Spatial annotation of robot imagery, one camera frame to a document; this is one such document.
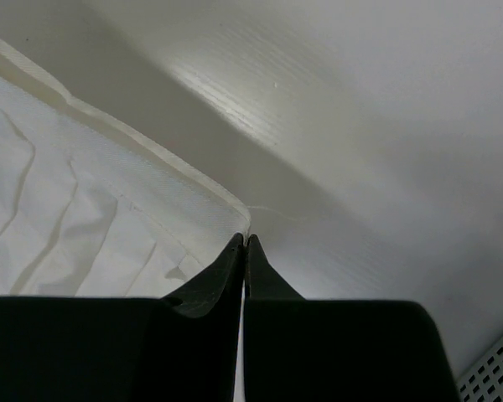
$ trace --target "white fabric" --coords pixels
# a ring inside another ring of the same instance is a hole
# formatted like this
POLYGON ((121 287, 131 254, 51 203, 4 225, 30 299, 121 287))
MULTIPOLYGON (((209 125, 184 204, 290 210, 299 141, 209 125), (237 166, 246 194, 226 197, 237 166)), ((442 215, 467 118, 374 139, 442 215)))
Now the white fabric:
POLYGON ((0 295, 163 296, 248 227, 223 188, 0 42, 0 295))

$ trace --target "white wooden surface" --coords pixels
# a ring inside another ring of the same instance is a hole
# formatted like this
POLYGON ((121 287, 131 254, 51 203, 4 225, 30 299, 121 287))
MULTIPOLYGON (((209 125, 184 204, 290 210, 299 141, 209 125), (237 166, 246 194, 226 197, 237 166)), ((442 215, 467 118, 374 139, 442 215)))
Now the white wooden surface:
POLYGON ((503 0, 0 0, 0 37, 249 205, 303 295, 421 302, 456 374, 503 332, 503 0))

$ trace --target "perforated metal grate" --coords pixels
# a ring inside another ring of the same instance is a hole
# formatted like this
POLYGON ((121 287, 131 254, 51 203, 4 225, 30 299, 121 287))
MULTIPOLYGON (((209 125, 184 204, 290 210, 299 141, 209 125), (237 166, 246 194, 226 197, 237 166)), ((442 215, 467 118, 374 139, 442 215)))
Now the perforated metal grate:
POLYGON ((464 402, 503 402, 503 338, 457 383, 464 402))

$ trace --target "white cloth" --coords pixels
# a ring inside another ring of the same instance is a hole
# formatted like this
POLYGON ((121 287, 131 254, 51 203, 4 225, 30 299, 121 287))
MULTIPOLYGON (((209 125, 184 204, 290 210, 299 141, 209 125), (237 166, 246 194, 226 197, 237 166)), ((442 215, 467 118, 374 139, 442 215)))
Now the white cloth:
POLYGON ((248 227, 223 188, 0 42, 0 295, 163 296, 248 227))

